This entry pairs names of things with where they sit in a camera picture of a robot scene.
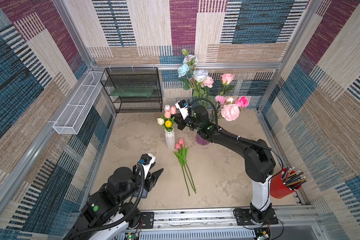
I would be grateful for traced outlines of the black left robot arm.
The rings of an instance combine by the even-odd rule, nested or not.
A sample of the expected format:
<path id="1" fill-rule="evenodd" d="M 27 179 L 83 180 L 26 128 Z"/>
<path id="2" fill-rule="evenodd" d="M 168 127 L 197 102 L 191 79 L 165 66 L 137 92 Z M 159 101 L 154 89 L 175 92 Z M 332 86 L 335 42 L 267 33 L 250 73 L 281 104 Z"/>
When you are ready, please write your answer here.
<path id="1" fill-rule="evenodd" d="M 142 181 L 143 175 L 137 165 L 132 169 L 116 169 L 108 182 L 88 198 L 64 239 L 89 240 L 99 237 L 106 240 L 118 231 L 140 227 L 141 211 L 137 206 L 144 191 L 152 190 L 163 171 L 148 171 L 147 178 Z"/>

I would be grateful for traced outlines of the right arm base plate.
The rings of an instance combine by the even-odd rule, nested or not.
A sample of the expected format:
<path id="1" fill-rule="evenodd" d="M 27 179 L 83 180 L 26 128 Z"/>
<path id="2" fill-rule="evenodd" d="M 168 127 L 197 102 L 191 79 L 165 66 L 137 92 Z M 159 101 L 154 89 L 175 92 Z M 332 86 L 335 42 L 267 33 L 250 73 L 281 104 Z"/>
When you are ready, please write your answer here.
<path id="1" fill-rule="evenodd" d="M 233 210 L 238 226 L 277 225 L 279 220 L 272 206 L 261 212 L 256 208 L 235 208 Z"/>

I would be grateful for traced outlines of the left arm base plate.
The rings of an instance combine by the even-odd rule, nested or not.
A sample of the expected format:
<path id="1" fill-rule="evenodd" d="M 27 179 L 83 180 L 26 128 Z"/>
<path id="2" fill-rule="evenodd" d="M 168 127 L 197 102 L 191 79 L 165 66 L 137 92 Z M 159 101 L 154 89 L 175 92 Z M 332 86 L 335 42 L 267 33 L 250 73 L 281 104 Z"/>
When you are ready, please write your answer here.
<path id="1" fill-rule="evenodd" d="M 139 215 L 138 229 L 153 229 L 154 220 L 154 212 L 141 212 Z"/>

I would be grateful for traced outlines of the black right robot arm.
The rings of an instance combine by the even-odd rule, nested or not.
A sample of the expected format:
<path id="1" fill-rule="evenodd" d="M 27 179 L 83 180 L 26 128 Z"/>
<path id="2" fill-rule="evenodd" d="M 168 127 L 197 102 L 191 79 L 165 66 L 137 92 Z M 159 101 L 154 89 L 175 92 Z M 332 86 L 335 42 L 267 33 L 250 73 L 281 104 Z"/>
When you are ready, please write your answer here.
<path id="1" fill-rule="evenodd" d="M 253 211 L 266 211 L 271 204 L 270 183 L 276 166 L 271 148 L 261 139 L 248 140 L 234 135 L 217 124 L 210 123 L 209 113 L 203 106 L 191 107 L 181 100 L 175 104 L 179 113 L 173 117 L 178 129 L 185 127 L 197 130 L 197 134 L 209 143 L 218 144 L 240 155 L 245 162 L 245 171 L 253 182 Z"/>

